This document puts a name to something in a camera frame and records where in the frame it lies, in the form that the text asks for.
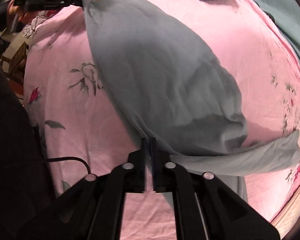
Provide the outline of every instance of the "silver screw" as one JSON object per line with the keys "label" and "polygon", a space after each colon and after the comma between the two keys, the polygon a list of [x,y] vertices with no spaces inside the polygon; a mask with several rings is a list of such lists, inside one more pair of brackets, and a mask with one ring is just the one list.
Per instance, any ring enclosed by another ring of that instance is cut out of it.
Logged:
{"label": "silver screw", "polygon": [[134,165],[132,163],[124,163],[122,164],[122,168],[124,168],[125,170],[132,170],[134,167]]}
{"label": "silver screw", "polygon": [[204,177],[205,179],[213,179],[213,178],[214,178],[214,174],[213,174],[212,172],[205,172],[205,173],[203,174],[203,177]]}
{"label": "silver screw", "polygon": [[85,177],[86,181],[95,181],[97,179],[97,176],[94,175],[94,174],[88,174],[86,177]]}
{"label": "silver screw", "polygon": [[166,168],[168,169],[174,169],[176,167],[176,164],[173,162],[168,162],[164,166],[166,166]]}

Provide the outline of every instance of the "pink bedsheet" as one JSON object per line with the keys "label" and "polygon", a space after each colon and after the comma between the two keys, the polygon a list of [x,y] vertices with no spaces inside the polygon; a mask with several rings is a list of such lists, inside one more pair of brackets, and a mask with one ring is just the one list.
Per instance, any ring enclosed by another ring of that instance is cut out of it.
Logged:
{"label": "pink bedsheet", "polygon": [[[298,60],[252,0],[149,1],[200,35],[235,77],[249,124],[245,146],[300,129]],[[24,87],[25,107],[32,125],[39,125],[43,143],[45,137],[48,157],[77,156],[103,175],[136,150],[98,79],[81,8],[64,8],[39,26]],[[58,193],[86,175],[75,161],[52,163],[51,171]],[[300,184],[300,164],[253,174],[246,182],[249,204],[271,220]],[[128,195],[122,239],[176,238],[172,209],[149,189]]]}

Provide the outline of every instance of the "bed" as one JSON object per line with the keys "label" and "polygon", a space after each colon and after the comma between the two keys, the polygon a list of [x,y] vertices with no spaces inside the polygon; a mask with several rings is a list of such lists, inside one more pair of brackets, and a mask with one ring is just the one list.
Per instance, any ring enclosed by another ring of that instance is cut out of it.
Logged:
{"label": "bed", "polygon": [[[236,79],[249,136],[244,146],[300,131],[300,63],[273,21],[252,0],[148,0],[212,48]],[[96,175],[126,161],[136,146],[92,60],[83,11],[62,9],[37,27],[24,82],[25,108],[47,157],[77,156]],[[57,194],[85,176],[73,161],[52,163]],[[284,237],[300,216],[300,161],[246,176],[249,204]],[[121,239],[175,239],[173,210],[161,194],[128,194]]]}

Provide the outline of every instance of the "pink fabric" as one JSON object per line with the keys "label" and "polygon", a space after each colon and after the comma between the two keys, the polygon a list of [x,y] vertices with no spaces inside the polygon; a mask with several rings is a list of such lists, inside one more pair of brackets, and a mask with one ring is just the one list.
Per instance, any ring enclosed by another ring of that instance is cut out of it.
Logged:
{"label": "pink fabric", "polygon": [[[300,129],[296,55],[252,0],[149,1],[200,35],[235,77],[249,124],[245,146]],[[139,147],[131,142],[102,88],[82,9],[64,8],[39,26],[26,66],[26,108],[31,123],[38,123],[45,135],[48,157],[77,156],[93,173],[103,175]],[[84,166],[75,161],[52,163],[51,171],[59,193],[86,175]],[[300,165],[253,174],[246,182],[249,204],[271,220],[300,184]],[[128,195],[121,239],[175,238],[173,211],[162,195],[151,190]]]}

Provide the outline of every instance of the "black wire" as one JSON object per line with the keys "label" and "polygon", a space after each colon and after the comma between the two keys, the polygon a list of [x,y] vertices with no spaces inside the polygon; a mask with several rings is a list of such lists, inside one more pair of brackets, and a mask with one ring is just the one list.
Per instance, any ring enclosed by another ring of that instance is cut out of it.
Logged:
{"label": "black wire", "polygon": [[25,161],[25,162],[20,162],[20,163],[12,163],[7,166],[4,166],[4,169],[9,168],[11,166],[25,164],[25,163],[54,163],[54,162],[61,162],[61,161],[79,161],[84,164],[84,166],[87,169],[88,174],[91,174],[89,165],[85,162],[85,160],[78,158],[78,157],[61,157],[61,158],[50,158],[50,159],[42,159],[42,160],[31,160],[31,161]]}

